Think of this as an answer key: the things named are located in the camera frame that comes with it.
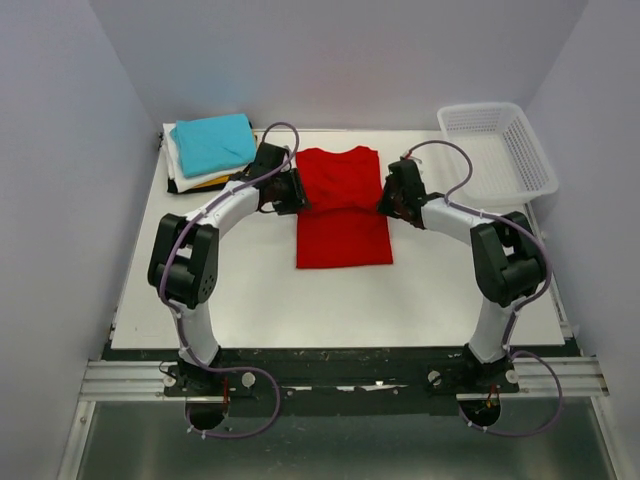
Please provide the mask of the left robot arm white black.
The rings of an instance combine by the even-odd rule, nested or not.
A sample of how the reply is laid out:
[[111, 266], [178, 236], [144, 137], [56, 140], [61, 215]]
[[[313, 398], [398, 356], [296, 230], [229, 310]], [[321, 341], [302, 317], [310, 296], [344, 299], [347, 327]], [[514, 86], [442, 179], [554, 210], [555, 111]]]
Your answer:
[[192, 364], [187, 382], [201, 395], [214, 393], [222, 380], [212, 364], [218, 354], [208, 306], [217, 284], [223, 237], [266, 204], [279, 215], [310, 207], [293, 153], [261, 143], [254, 161], [234, 174], [210, 202], [187, 215], [164, 215], [158, 225], [147, 272], [148, 283], [167, 306], [176, 325], [180, 358]]

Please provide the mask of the red t shirt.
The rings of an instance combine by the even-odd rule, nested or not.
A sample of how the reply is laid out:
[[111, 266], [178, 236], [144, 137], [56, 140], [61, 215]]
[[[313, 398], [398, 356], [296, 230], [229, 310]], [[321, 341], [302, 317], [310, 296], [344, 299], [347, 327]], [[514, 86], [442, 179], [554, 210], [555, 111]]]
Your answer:
[[382, 197], [378, 152], [310, 148], [297, 155], [296, 166], [311, 204], [297, 217], [296, 267], [391, 265], [388, 221], [376, 210]]

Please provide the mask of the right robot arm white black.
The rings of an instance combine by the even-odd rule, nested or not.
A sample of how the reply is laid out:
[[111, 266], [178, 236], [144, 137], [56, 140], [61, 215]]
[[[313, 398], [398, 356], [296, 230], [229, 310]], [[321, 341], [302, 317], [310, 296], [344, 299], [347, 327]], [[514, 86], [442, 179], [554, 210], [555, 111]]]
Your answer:
[[507, 356], [508, 342], [522, 304], [547, 282], [549, 268], [527, 217], [473, 213], [441, 193], [428, 194], [416, 163], [401, 159], [388, 166], [377, 211], [412, 226], [444, 234], [471, 248], [474, 275], [483, 301], [470, 341], [473, 359], [460, 367], [460, 379], [480, 392], [496, 380], [493, 364]]

